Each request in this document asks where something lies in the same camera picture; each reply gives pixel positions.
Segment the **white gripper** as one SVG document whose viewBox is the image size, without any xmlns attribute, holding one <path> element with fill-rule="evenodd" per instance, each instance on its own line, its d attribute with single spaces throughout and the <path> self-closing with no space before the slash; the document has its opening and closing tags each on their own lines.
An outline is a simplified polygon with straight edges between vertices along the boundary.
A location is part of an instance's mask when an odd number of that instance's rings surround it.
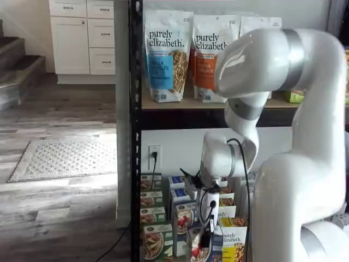
<svg viewBox="0 0 349 262">
<path fill-rule="evenodd" d="M 200 246 L 209 246 L 218 221 L 219 193 L 205 191 L 203 194 L 203 225 Z"/>
</svg>

